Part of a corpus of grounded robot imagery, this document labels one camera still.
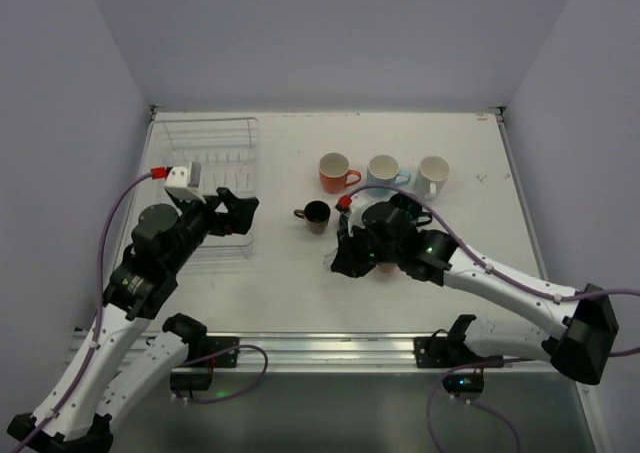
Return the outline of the white mug gold rim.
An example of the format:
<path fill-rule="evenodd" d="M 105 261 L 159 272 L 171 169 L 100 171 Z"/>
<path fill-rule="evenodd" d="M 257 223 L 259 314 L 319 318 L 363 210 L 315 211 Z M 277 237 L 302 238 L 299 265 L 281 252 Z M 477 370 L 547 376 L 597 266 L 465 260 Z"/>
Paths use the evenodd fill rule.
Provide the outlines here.
<path fill-rule="evenodd" d="M 426 200 L 435 199 L 449 176 L 450 165 L 444 158 L 440 156 L 425 157 L 419 164 L 415 191 Z"/>

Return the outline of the dark blue mug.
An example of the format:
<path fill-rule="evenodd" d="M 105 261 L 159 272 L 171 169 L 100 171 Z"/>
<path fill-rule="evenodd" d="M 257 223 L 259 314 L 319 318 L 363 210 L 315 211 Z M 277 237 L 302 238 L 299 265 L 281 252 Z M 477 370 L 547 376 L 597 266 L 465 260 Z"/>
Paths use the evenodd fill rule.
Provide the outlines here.
<path fill-rule="evenodd" d="M 341 229 L 349 229 L 350 228 L 350 219 L 351 219 L 351 213 L 350 212 L 341 213 L 340 216 L 339 216 L 338 226 Z"/>

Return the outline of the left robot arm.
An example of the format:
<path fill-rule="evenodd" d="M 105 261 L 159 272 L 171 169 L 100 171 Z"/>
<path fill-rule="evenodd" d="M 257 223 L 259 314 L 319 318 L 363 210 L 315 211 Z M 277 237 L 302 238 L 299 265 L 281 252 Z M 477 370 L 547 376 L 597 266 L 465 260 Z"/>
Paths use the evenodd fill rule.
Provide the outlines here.
<path fill-rule="evenodd" d="M 90 332 L 58 384 L 7 432 L 37 452 L 106 452 L 133 408 L 181 365 L 205 370 L 239 349 L 212 349 L 206 327 L 184 314 L 170 317 L 146 351 L 125 356 L 177 288 L 177 275 L 209 236 L 249 232 L 259 201 L 220 187 L 214 196 L 146 208 L 113 271 Z"/>

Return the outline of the orange mug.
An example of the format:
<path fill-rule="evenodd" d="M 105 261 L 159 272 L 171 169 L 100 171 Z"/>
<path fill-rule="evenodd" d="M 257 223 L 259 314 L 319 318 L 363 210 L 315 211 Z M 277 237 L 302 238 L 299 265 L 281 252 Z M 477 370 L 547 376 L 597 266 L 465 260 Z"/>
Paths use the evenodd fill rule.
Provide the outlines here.
<path fill-rule="evenodd" d="M 340 153 L 325 154 L 318 165 L 322 189 L 329 194 L 337 194 L 358 184 L 362 174 L 350 168 L 349 160 Z"/>

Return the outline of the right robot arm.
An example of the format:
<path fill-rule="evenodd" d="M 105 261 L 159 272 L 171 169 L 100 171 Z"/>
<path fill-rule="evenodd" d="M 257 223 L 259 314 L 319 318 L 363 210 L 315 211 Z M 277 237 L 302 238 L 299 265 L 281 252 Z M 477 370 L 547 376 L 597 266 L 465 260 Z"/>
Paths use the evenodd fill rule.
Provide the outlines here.
<path fill-rule="evenodd" d="M 577 291 L 495 263 L 453 233 L 430 228 L 436 214 L 403 193 L 387 200 L 348 194 L 336 209 L 332 272 L 361 278 L 379 266 L 395 266 L 416 281 L 475 295 L 527 322 L 499 324 L 462 314 L 445 335 L 415 339 L 418 367 L 499 367 L 523 358 L 546 362 L 583 384 L 600 383 L 619 331 L 600 288 Z"/>

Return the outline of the clear glass cup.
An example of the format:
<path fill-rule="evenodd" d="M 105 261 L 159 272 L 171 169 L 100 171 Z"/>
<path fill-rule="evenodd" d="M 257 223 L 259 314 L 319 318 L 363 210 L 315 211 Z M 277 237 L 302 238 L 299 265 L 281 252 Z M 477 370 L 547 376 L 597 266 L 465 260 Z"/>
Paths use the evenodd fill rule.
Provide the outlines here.
<path fill-rule="evenodd" d="M 324 264 L 325 269 L 328 272 L 331 272 L 331 267 L 332 267 L 332 264 L 333 264 L 333 262 L 335 260 L 335 257 L 336 257 L 336 252 L 335 251 L 333 251 L 331 253 L 328 253 L 328 254 L 326 254 L 324 256 L 323 264 Z"/>

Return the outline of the pink mug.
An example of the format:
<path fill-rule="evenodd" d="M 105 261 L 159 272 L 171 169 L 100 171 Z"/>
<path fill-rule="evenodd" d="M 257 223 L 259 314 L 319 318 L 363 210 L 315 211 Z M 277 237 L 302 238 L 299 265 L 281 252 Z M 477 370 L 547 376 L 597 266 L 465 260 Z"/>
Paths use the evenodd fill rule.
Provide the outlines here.
<path fill-rule="evenodd" d="M 393 263 L 383 263 L 383 264 L 379 264 L 377 268 L 380 272 L 389 274 L 396 270 L 397 265 Z"/>

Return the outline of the light blue mug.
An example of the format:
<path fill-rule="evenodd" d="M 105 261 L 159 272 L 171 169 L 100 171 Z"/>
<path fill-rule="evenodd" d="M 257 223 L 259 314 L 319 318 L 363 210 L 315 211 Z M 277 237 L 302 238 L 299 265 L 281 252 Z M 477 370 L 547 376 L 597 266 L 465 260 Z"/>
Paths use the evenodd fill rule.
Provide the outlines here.
<path fill-rule="evenodd" d="M 389 155 L 374 156 L 367 165 L 367 183 L 382 186 L 407 186 L 412 180 L 408 170 L 402 170 L 397 160 Z"/>

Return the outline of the dark green mug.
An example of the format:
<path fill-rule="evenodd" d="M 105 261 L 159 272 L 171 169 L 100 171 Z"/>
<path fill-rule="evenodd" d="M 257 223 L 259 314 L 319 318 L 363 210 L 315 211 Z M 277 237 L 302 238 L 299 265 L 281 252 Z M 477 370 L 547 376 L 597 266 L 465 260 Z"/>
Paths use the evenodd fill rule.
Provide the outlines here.
<path fill-rule="evenodd" d="M 396 208 L 404 210 L 416 227 L 427 226 L 433 221 L 433 215 L 430 212 L 426 211 L 418 201 L 405 194 L 396 193 L 389 202 Z"/>

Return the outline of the brown mug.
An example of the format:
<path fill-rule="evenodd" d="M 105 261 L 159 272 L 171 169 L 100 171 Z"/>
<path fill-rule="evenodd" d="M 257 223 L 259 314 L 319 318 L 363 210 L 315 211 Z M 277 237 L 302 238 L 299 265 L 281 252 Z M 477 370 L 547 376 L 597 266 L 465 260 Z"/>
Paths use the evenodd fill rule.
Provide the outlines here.
<path fill-rule="evenodd" d="M 303 209 L 295 209 L 293 215 L 304 220 L 307 228 L 312 233 L 321 234 L 328 226 L 331 209 L 327 203 L 314 200 L 307 203 Z"/>

